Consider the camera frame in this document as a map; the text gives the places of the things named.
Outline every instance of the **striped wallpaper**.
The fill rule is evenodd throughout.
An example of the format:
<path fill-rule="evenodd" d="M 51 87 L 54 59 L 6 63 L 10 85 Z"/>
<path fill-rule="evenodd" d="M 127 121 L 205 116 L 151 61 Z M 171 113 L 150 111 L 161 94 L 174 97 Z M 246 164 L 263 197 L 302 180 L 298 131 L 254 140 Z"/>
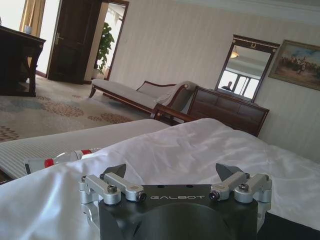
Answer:
<path fill-rule="evenodd" d="M 233 34 L 320 45 L 320 27 L 171 0 L 130 0 L 111 81 L 137 88 L 193 81 L 214 88 Z M 320 163 L 320 91 L 266 78 L 259 138 Z"/>

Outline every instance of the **mirror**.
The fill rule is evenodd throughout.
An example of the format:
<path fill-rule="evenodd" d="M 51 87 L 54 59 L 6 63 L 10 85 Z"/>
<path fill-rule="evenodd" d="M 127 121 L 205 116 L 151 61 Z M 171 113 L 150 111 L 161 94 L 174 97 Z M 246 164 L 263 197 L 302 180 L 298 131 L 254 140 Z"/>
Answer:
<path fill-rule="evenodd" d="M 234 35 L 215 90 L 253 102 L 279 46 Z"/>

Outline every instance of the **floor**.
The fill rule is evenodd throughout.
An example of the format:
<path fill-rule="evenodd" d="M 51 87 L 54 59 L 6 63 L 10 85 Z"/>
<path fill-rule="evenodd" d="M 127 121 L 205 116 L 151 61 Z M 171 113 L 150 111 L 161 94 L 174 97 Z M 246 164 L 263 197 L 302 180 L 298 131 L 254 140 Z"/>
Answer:
<path fill-rule="evenodd" d="M 0 142 L 89 129 L 148 118 L 91 85 L 36 77 L 36 97 L 0 96 Z"/>

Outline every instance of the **chaise lounge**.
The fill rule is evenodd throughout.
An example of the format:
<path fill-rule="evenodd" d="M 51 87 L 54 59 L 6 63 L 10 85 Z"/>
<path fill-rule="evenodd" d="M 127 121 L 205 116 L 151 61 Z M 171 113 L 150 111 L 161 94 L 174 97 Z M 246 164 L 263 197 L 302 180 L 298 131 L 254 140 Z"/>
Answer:
<path fill-rule="evenodd" d="M 141 87 L 135 90 L 114 81 L 94 79 L 92 80 L 92 90 L 89 98 L 98 89 L 111 99 L 131 105 L 147 113 L 151 113 L 157 104 L 181 111 L 195 88 L 196 84 L 190 81 L 167 85 L 145 81 Z"/>

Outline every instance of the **white bed sheet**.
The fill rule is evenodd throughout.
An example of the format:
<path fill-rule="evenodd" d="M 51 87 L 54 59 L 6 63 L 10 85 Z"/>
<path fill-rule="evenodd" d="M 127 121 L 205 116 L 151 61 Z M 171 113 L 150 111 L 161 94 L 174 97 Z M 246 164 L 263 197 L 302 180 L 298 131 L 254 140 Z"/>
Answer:
<path fill-rule="evenodd" d="M 320 166 L 213 119 L 106 147 L 0 186 L 0 239 L 99 239 L 80 207 L 82 175 L 126 163 L 137 184 L 212 184 L 215 163 L 272 178 L 271 213 L 320 230 Z"/>
<path fill-rule="evenodd" d="M 26 175 L 26 158 L 54 158 L 74 150 L 104 148 L 123 140 L 153 133 L 169 125 L 143 119 L 59 134 L 37 136 L 0 143 L 0 168 L 12 178 Z"/>

